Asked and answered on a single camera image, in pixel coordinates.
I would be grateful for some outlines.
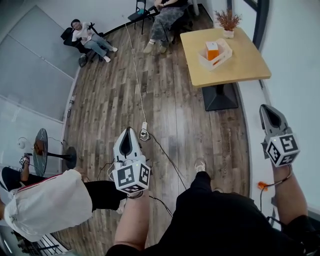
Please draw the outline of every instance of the floor plank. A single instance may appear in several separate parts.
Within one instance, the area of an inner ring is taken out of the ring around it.
[[[193,23],[194,30],[212,27],[203,8]],[[128,26],[148,131],[176,164],[187,188],[196,175],[195,160],[204,158],[212,188],[248,196],[249,154],[242,106],[206,112],[202,91],[192,86],[179,39],[165,54],[157,50],[143,54],[151,27],[152,22],[146,20],[141,35],[139,26],[136,31],[134,25]],[[97,180],[100,168],[112,162],[113,146],[120,133],[131,126],[138,135],[145,120],[127,29],[119,29],[107,39],[119,50],[110,53],[110,63],[96,59],[81,69],[64,137],[76,148],[78,165],[90,181]],[[184,186],[153,139],[140,143],[152,168],[150,195],[163,200],[174,212]],[[101,172],[100,180],[108,179],[107,169]],[[96,210],[85,223],[55,236],[81,255],[103,256],[113,244],[120,217],[115,211]],[[170,221],[164,206],[150,199],[147,246],[159,242]]]

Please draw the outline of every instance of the white shirt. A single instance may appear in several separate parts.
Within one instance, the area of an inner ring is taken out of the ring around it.
[[[20,188],[4,209],[6,223],[30,242],[79,225],[91,216],[91,197],[81,174],[73,169]]]
[[[81,23],[81,30],[74,30],[72,34],[72,42],[77,41],[82,38],[81,43],[85,45],[86,42],[90,41],[92,38],[92,32],[88,30],[89,24],[87,22]]]

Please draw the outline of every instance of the yellow wood tabletop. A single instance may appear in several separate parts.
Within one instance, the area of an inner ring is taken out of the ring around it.
[[[224,38],[223,28],[212,28],[182,33],[181,41],[188,64],[191,81],[195,87],[206,87],[248,80],[269,79],[271,72],[260,52],[239,27],[234,38]],[[198,60],[198,51],[206,42],[224,39],[232,49],[232,57],[213,71],[208,71]]]

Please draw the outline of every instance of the chair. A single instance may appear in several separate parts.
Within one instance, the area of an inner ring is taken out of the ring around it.
[[[146,2],[147,2],[147,0],[136,0],[135,13],[131,14],[128,17],[128,19],[130,21],[134,22],[134,29],[136,29],[136,23],[142,20],[141,35],[143,35],[143,33],[144,33],[145,18],[148,18],[150,20],[151,11],[155,12],[155,13],[152,14],[152,18],[153,18],[154,15],[158,15],[160,13],[155,6],[151,7],[148,10],[146,10]],[[138,7],[138,3],[143,3],[144,4],[143,9]]]
[[[93,30],[98,36],[103,37],[104,33],[98,33],[94,28],[94,25],[94,23],[90,23],[88,29]],[[79,58],[79,65],[81,68],[83,68],[88,63],[88,61],[94,61],[93,58],[97,55],[97,53],[91,49],[85,48],[81,43],[81,38],[79,38],[77,41],[72,41],[73,32],[74,29],[72,27],[68,27],[60,37],[63,39],[63,44],[65,46],[75,47],[79,50],[80,53],[85,54],[85,57]],[[99,56],[99,61],[102,62],[103,60],[104,59],[101,56]]]
[[[173,40],[172,44],[176,43],[177,37],[180,36],[181,32],[191,32],[192,27],[194,26],[191,18],[191,14],[189,11],[189,7],[185,9],[184,14],[178,18],[171,26],[170,31],[173,32]]]

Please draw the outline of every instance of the round table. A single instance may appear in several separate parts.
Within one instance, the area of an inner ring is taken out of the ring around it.
[[[43,176],[47,167],[47,159],[49,157],[61,158],[65,160],[65,164],[69,169],[73,169],[77,164],[77,151],[73,146],[68,147],[66,154],[52,154],[48,152],[48,135],[44,128],[41,128],[35,137],[33,149],[33,164],[35,173]]]

